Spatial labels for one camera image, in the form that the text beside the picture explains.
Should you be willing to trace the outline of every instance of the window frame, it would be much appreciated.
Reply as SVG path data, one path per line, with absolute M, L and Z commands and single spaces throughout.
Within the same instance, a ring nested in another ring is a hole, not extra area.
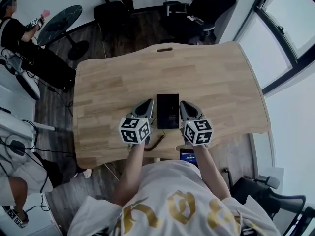
M 247 18 L 243 22 L 241 28 L 237 32 L 234 41 L 238 38 L 240 35 L 242 29 L 245 27 L 246 22 L 248 21 L 248 18 L 250 15 L 252 15 L 252 12 L 255 12 L 262 21 L 266 24 L 268 29 L 271 31 L 273 36 L 276 38 L 280 46 L 282 47 L 284 53 L 286 54 L 292 68 L 288 70 L 286 73 L 278 77 L 276 80 L 271 82 L 269 85 L 267 85 L 265 88 L 262 89 L 262 93 L 265 95 L 274 89 L 278 88 L 288 80 L 290 80 L 292 77 L 300 73 L 301 71 L 305 70 L 314 60 L 315 60 L 315 43 L 310 47 L 303 55 L 300 57 L 297 57 L 295 54 L 294 49 L 291 47 L 289 41 L 286 39 L 283 30 L 281 29 L 281 26 L 278 26 L 272 19 L 269 17 L 269 15 L 263 10 L 263 5 L 265 4 L 267 0 L 256 0 L 253 4 L 250 12 L 247 15 Z

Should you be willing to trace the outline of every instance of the wooden table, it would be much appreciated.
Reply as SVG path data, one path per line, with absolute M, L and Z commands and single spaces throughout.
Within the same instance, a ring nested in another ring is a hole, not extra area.
M 211 46 L 153 45 L 135 53 L 90 59 L 77 68 L 73 132 L 78 164 L 94 168 L 126 159 L 118 125 L 132 107 L 159 93 L 179 93 L 197 105 L 214 126 L 210 146 L 225 136 L 270 129 L 265 101 L 253 70 L 236 42 Z M 179 130 L 145 157 L 179 159 Z M 151 143 L 162 130 L 153 129 Z

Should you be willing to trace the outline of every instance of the table base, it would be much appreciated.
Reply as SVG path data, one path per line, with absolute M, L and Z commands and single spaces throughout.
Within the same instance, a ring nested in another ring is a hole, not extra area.
M 78 60 L 87 52 L 88 48 L 89 48 L 88 41 L 84 40 L 75 43 L 75 46 L 72 46 L 70 51 L 68 52 L 69 60 Z

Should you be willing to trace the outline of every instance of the black smartphone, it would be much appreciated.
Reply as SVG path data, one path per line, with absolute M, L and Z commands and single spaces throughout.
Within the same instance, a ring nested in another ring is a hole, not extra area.
M 195 157 L 195 153 L 193 152 L 193 149 L 181 148 L 179 150 L 179 153 L 180 153 L 180 159 L 182 161 L 190 162 L 198 167 L 197 159 Z
M 179 94 L 157 94 L 157 128 L 179 128 Z

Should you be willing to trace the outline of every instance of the pink object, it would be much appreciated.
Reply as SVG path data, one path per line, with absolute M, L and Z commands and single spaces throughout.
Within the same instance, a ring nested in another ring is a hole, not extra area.
M 47 18 L 50 15 L 50 11 L 49 10 L 44 10 L 43 14 L 41 14 L 41 16 L 43 18 Z

